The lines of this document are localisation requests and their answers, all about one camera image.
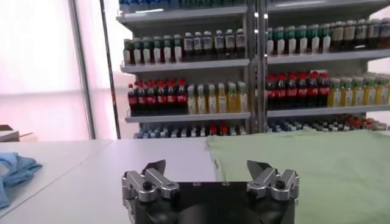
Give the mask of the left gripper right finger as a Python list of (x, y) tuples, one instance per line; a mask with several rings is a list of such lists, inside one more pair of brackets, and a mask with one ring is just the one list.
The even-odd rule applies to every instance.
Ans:
[(286, 169), (280, 173), (268, 163), (247, 160), (252, 181), (247, 183), (247, 194), (258, 200), (270, 196), (276, 201), (297, 200), (299, 197), (299, 175)]

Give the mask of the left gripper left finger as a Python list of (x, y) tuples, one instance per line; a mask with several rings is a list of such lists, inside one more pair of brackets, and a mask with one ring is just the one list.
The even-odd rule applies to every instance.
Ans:
[(165, 200), (175, 200), (179, 196), (180, 186), (164, 176), (166, 160), (151, 162), (138, 173), (126, 171), (121, 177), (122, 199), (137, 198), (142, 203), (152, 203), (158, 196)]

